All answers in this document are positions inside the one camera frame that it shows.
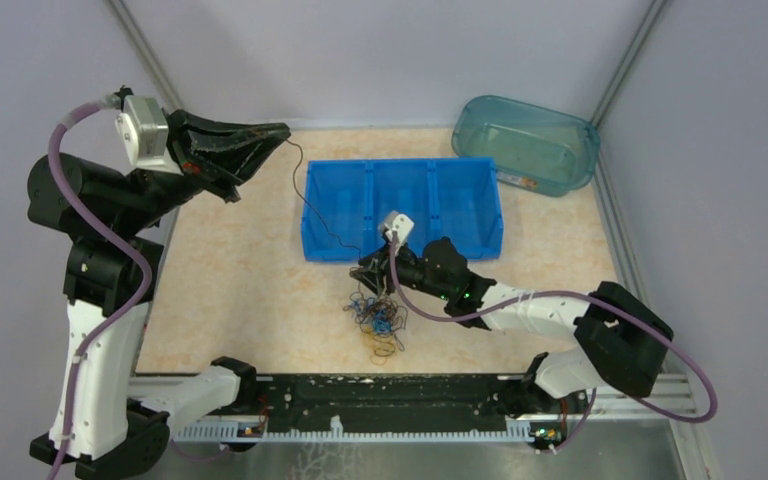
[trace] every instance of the pile of rubber bands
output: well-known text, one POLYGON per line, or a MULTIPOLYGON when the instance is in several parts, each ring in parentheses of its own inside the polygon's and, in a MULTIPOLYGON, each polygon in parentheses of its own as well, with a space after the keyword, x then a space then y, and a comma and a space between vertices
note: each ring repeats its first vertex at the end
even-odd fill
POLYGON ((386 361, 397 351, 405 350, 397 332, 405 329, 408 311, 392 298, 386 295, 367 297, 358 290, 349 295, 349 304, 343 310, 352 312, 360 331, 370 339, 373 363, 380 365, 382 363, 376 358, 386 361))

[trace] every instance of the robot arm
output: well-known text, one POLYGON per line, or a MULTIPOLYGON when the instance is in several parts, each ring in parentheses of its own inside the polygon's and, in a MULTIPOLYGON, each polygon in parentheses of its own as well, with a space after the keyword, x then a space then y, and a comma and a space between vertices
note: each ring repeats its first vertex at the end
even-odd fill
MULTIPOLYGON (((352 277, 376 294, 391 294, 395 284, 390 262, 395 262, 400 285, 446 300, 444 311, 452 317, 487 312, 510 299, 520 300, 459 323, 468 328, 518 329, 574 339, 576 348, 538 355, 526 372, 524 381, 539 387, 543 396, 561 398, 603 385, 632 397, 651 394, 667 353, 652 337, 580 298, 532 298, 532 291, 482 277, 469 270, 466 258, 447 237, 429 243, 418 257, 405 243, 412 227, 413 222, 403 214, 388 216, 379 227, 385 245, 362 258, 352 277), (391 258, 394 239, 397 256, 391 258)), ((602 282, 589 296, 634 315, 672 339, 670 327, 622 286, 602 282)))
MULTIPOLYGON (((290 131, 283 123, 239 125, 184 110, 166 113, 156 100, 134 96, 125 87, 116 96, 121 100, 116 127, 135 168, 123 175, 65 153, 60 161, 81 202, 157 272, 163 246, 137 234, 202 191, 226 202, 239 200, 236 187, 255 174, 290 131)), ((156 275, 136 307, 96 337, 83 358, 74 357, 82 340, 137 292, 142 273, 64 200, 47 156, 31 169, 28 197, 28 218, 66 233, 73 242, 64 281, 70 331, 64 388, 53 426, 31 443, 34 458, 56 464, 59 454, 65 462, 75 461, 79 478, 125 478, 148 470, 180 428, 231 402, 253 401, 247 398, 252 395, 247 382, 254 382, 254 369, 226 358, 175 391, 140 402, 127 398, 156 275), (75 362, 80 368, 70 378, 75 362), (71 425, 68 441, 62 438, 64 424, 71 425)))

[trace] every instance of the speckled tabletop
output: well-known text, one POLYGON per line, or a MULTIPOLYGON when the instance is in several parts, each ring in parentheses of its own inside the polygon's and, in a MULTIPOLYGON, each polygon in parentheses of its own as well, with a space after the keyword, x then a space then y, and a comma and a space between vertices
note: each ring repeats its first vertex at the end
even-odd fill
MULTIPOLYGON (((309 160, 455 156, 448 129, 303 131, 292 139, 309 160)), ((270 373, 522 372, 534 355, 565 341, 487 332, 411 315, 405 350, 382 362, 342 307, 357 282, 349 265, 308 263, 302 201, 284 145, 224 204, 199 195, 180 212, 137 364, 141 372, 195 372, 227 355, 270 373)), ((304 191, 306 166, 297 182, 304 191)), ((499 260, 476 273, 538 290, 590 291, 616 278, 590 186, 549 198, 499 185, 505 235, 499 260)), ((442 314, 443 301, 410 298, 442 314)))

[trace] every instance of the plastic storage box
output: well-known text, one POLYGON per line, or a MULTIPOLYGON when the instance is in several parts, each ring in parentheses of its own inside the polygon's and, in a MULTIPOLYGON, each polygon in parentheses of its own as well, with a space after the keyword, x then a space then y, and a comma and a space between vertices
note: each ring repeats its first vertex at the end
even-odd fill
MULTIPOLYGON (((312 161, 305 197, 328 229, 368 255, 384 245, 378 224, 393 210, 415 222, 408 245, 422 254, 441 236, 469 259, 498 258, 504 223, 490 158, 312 161)), ((356 262, 305 205, 302 247, 308 261, 356 262)))
POLYGON ((599 133, 590 123, 492 95, 471 100, 452 133, 462 157, 492 157, 499 181, 560 197, 593 178, 599 133))

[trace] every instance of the black wire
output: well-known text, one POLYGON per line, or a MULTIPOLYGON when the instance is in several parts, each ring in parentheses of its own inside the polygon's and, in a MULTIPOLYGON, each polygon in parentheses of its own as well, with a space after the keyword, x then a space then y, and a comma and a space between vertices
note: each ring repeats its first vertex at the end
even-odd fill
POLYGON ((331 230, 328 229, 328 224, 325 223, 325 219, 322 217, 322 214, 319 213, 319 211, 313 205, 311 205, 310 202, 307 201, 305 196, 302 195, 302 192, 299 191, 299 187, 296 185, 296 173, 299 171, 299 167, 302 166, 302 163, 304 163, 304 149, 302 148, 301 145, 299 145, 298 143, 293 142, 291 140, 284 140, 284 143, 288 143, 288 144, 290 144, 290 145, 292 145, 292 146, 294 146, 294 147, 299 149, 299 163, 297 163, 296 164, 296 168, 293 169, 293 190, 296 191, 296 195, 298 195, 299 198, 301 198, 302 201, 305 202, 305 205, 307 205, 308 208, 310 208, 310 210, 313 213, 316 214, 316 216, 319 218, 319 221, 322 222, 322 226, 325 227, 325 233, 327 233, 328 235, 336 238, 337 239, 337 243, 339 243, 341 247, 343 247, 343 248, 352 248, 354 250, 357 250, 357 252, 358 252, 358 260, 360 260, 360 256, 363 254, 361 252, 361 250, 360 250, 360 247, 356 247, 354 245, 346 245, 345 243, 343 243, 343 239, 340 238, 339 235, 337 235, 336 233, 331 232, 331 230))
MULTIPOLYGON (((340 238, 339 235, 336 233, 333 233, 329 228, 328 224, 325 222, 325 218, 322 217, 322 214, 319 213, 319 211, 310 204, 310 202, 305 198, 304 195, 302 195, 302 192, 299 191, 299 187, 296 184, 296 174, 299 171, 299 168, 301 168, 302 163, 304 163, 304 148, 302 148, 301 145, 299 145, 296 142, 293 142, 291 140, 284 140, 285 143, 288 143, 294 147, 296 147, 299 150, 299 161, 296 163, 295 168, 293 168, 293 190, 295 190, 296 195, 298 195, 299 198, 302 199, 302 201, 305 203, 305 205, 310 208, 310 210, 316 215, 317 218, 319 218, 319 221, 322 222, 322 226, 325 228, 325 233, 327 233, 329 236, 334 237, 337 239, 337 243, 340 244, 343 248, 351 248, 358 252, 358 260, 360 260, 361 255, 363 252, 361 251, 360 247, 357 247, 355 245, 347 245, 343 243, 343 239, 340 238)), ((383 311, 385 312, 387 323, 390 324, 390 331, 387 333, 378 333, 378 332, 372 332, 374 338, 379 339, 386 339, 392 337, 396 341, 396 348, 398 348, 401 351, 405 350, 405 345, 402 343, 401 339, 399 339, 398 335, 396 335, 396 332, 399 330, 406 330, 407 329, 407 320, 408 320, 408 310, 402 305, 398 305, 393 299, 386 295, 380 295, 375 298, 375 301, 371 304, 367 305, 367 297, 363 294, 363 291, 361 290, 361 283, 358 281, 358 287, 357 291, 352 292, 349 295, 349 301, 361 305, 362 308, 358 309, 355 308, 353 305, 348 305, 344 307, 344 310, 355 310, 355 323, 358 325, 358 327, 363 331, 363 326, 368 325, 371 326, 371 322, 374 320, 376 313, 383 311), (399 315, 400 311, 404 311, 404 315, 399 315)), ((388 354, 380 354, 380 351, 376 349, 375 355, 376 356, 391 356, 395 353, 389 352, 388 354)))

